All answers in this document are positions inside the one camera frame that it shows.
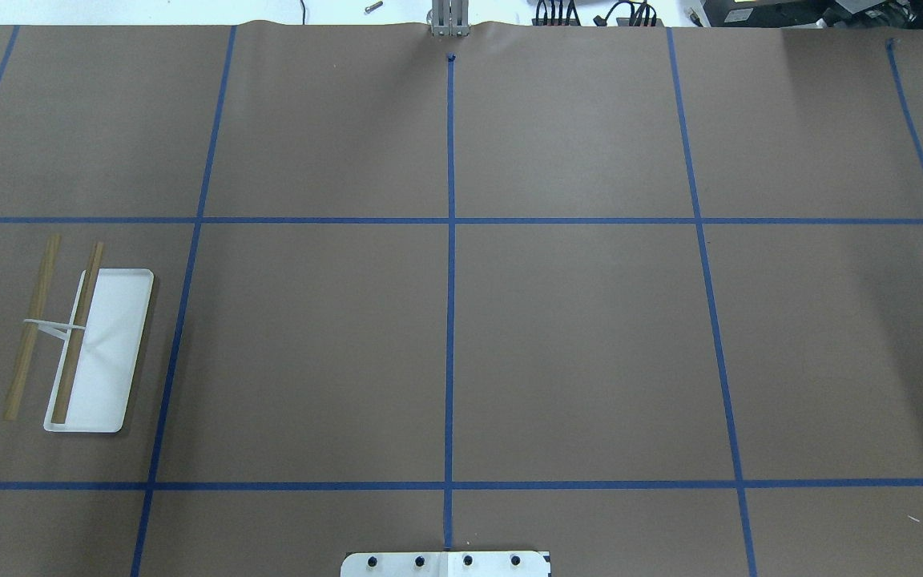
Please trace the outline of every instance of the black cable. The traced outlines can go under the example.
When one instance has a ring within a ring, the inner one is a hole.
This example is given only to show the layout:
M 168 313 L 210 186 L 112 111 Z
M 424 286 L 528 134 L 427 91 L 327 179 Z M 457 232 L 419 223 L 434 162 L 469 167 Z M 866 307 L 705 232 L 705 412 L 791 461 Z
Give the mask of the black cable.
M 579 21 L 579 11 L 575 9 L 575 0 L 568 0 L 568 14 L 565 14 L 565 26 L 571 25 L 572 14 L 575 14 L 575 25 L 582 26 Z
M 629 18 L 631 18 L 631 16 L 633 16 L 633 11 L 636 10 L 636 4 L 631 2 L 631 0 L 618 0 L 618 2 L 612 5 L 611 10 L 608 10 L 603 18 L 600 15 L 594 16 L 593 22 L 596 23 L 597 26 L 607 26 L 607 21 L 611 18 L 611 12 L 615 11 L 615 8 L 618 8 L 622 4 L 629 4 Z
M 597 26 L 607 26 L 607 21 L 611 18 L 612 12 L 615 12 L 615 8 L 618 8 L 622 4 L 629 4 L 629 26 L 657 26 L 657 10 L 645 0 L 643 2 L 618 0 L 618 2 L 612 5 L 611 10 L 607 11 L 606 15 L 594 16 L 594 24 Z
M 646 10 L 647 3 L 640 4 L 639 9 L 636 10 L 636 14 L 629 18 L 629 26 L 643 26 L 643 16 L 645 15 Z

